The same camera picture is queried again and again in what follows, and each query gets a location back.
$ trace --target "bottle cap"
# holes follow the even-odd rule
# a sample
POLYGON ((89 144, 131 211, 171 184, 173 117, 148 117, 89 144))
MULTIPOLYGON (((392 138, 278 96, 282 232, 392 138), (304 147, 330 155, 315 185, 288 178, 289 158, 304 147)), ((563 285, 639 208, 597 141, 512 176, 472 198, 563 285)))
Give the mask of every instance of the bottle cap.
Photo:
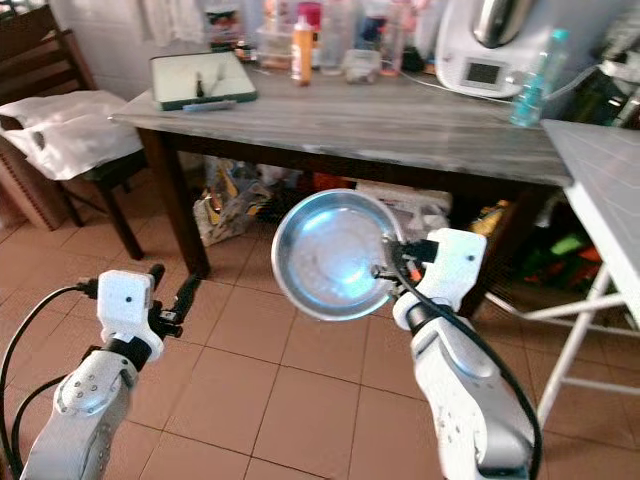
POLYGON ((553 31, 553 34, 551 36, 554 40, 566 42, 569 39, 569 30, 565 30, 564 28, 557 28, 553 31))
POLYGON ((293 26, 295 30, 312 30, 311 25, 307 22, 307 17, 304 15, 298 15, 298 21, 293 26))
POLYGON ((300 2, 298 3, 298 15, 304 15, 307 23, 312 28, 320 28, 320 20, 322 17, 322 4, 318 2, 300 2))

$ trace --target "black cable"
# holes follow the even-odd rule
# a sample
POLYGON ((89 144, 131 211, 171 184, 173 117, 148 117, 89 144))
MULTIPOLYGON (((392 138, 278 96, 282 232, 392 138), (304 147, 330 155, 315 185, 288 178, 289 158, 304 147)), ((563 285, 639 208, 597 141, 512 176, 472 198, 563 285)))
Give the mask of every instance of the black cable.
POLYGON ((7 425, 5 423, 5 412, 4 412, 4 390, 7 383, 7 373, 9 371, 9 363, 11 362, 11 356, 13 355, 13 351, 20 340, 20 337, 24 335, 24 332, 27 330, 33 319, 42 311, 44 307, 47 306, 49 302, 51 302, 54 298, 62 295, 66 292, 71 292, 74 290, 80 290, 79 287, 64 287, 55 292, 47 295, 38 305, 35 306, 33 310, 27 315, 24 319, 18 331, 13 335, 11 341, 9 342, 9 346, 4 354, 4 358, 2 360, 2 372, 0 373, 0 392, 2 394, 2 401, 0 401, 0 441, 2 441, 2 447, 4 448, 4 454, 7 457, 7 461, 9 462, 9 467, 11 469, 11 474, 13 477, 18 480, 20 478, 21 469, 19 468, 19 464, 17 463, 17 459, 9 445, 9 436, 7 435, 7 425))
POLYGON ((394 246, 396 248, 399 247, 398 243, 392 241, 383 241, 384 248, 387 253, 387 268, 396 275, 398 280, 402 283, 402 285, 413 295, 416 296, 418 300, 425 304, 432 312, 441 316, 449 323, 451 323, 454 327, 460 330, 463 334, 465 334, 469 340, 476 344, 480 350, 482 350, 492 361, 496 364, 498 369, 500 370, 500 374, 502 378, 509 384, 513 393, 515 393, 518 403, 524 410, 529 423, 531 424, 531 428, 533 429, 533 453, 531 456, 531 466, 529 467, 529 478, 531 480, 535 480, 538 476, 538 471, 540 470, 540 462, 542 461, 542 431, 540 430, 540 424, 538 423, 538 417, 536 416, 536 412, 529 401, 529 398, 522 390, 522 387, 518 383, 516 376, 511 372, 507 364, 504 363, 502 358, 485 342, 480 335, 478 335, 475 330, 467 326, 462 320, 456 317, 451 313, 447 308, 442 307, 435 303, 430 298, 426 297, 422 293, 420 293, 411 283, 411 281, 400 272, 400 269, 396 266, 394 259, 396 258, 394 252, 394 246))
POLYGON ((24 412, 27 410, 29 404, 44 392, 47 388, 51 388, 54 385, 57 385, 62 380, 64 380, 66 375, 62 375, 61 377, 54 378, 53 380, 49 380, 44 385, 40 385, 36 388, 31 394, 25 398, 20 407, 18 407, 18 411, 16 412, 16 418, 13 421, 13 427, 11 428, 11 449, 13 450, 13 455, 15 457, 15 461, 18 467, 20 467, 20 472, 24 469, 24 464, 22 463, 22 456, 20 455, 20 422, 22 421, 22 417, 24 416, 24 412))

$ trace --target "white plastic bag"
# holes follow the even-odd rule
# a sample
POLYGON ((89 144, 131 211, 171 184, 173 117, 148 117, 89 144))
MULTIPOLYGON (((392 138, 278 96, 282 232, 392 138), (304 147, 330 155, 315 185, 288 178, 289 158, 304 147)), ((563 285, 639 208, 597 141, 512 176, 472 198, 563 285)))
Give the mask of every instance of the white plastic bag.
POLYGON ((126 102, 105 91, 31 97, 0 107, 23 130, 0 130, 27 160, 52 180, 69 180, 142 148, 134 128, 109 116, 126 102))
POLYGON ((384 202, 409 241, 427 238, 431 230, 449 226, 450 193, 366 181, 359 181, 356 190, 384 202))

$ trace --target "display screen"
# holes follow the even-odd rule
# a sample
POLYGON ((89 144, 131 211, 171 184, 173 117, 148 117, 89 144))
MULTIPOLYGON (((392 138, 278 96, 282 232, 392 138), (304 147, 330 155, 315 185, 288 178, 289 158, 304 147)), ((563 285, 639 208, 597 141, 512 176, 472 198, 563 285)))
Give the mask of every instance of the display screen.
POLYGON ((467 80, 470 82, 489 83, 495 85, 498 81, 500 67, 484 63, 470 63, 467 70, 467 80))

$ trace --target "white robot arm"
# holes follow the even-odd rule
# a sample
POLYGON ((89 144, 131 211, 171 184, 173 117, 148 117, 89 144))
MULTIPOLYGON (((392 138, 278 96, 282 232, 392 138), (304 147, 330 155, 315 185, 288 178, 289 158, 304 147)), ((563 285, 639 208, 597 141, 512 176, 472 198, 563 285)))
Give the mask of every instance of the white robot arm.
MULTIPOLYGON (((416 289, 453 314, 476 282, 486 241, 452 229, 432 232, 428 240, 437 254, 416 289)), ((533 429, 496 364, 411 292, 398 299, 393 316, 413 333, 415 377, 431 405, 444 476, 529 478, 533 429)))
POLYGON ((111 270, 100 275, 98 318, 105 345, 56 388, 51 417, 33 444, 21 479, 102 478, 138 372, 160 357, 166 335, 181 335, 180 324, 199 283, 190 277, 173 308, 162 310, 151 298, 162 277, 161 271, 154 273, 111 270))

